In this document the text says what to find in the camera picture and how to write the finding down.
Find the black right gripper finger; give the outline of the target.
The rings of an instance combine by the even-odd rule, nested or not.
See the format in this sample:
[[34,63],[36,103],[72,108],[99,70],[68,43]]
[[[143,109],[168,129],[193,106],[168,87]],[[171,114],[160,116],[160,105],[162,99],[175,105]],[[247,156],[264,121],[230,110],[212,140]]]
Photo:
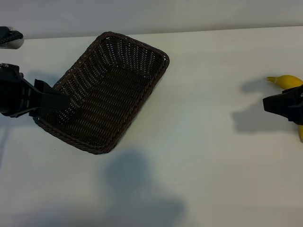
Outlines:
[[293,107],[293,106],[284,106],[284,107],[274,107],[274,106],[264,106],[266,112],[277,114],[282,117],[285,117],[290,122],[294,122],[298,125],[303,124],[303,108],[302,107]]
[[303,101],[303,86],[290,88],[281,94],[269,96],[263,99],[265,107],[288,107],[298,105]]

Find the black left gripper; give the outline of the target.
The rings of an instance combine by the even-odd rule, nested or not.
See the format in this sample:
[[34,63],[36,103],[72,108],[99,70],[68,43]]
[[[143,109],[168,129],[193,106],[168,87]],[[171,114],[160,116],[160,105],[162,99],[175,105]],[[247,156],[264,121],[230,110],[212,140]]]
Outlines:
[[58,99],[62,103],[50,103],[45,107],[31,110],[28,92],[33,86],[19,72],[19,66],[2,63],[0,65],[0,113],[7,117],[17,118],[29,113],[31,117],[41,117],[46,114],[65,110],[70,107],[70,97],[63,94],[42,80],[35,79],[34,87],[45,96]]

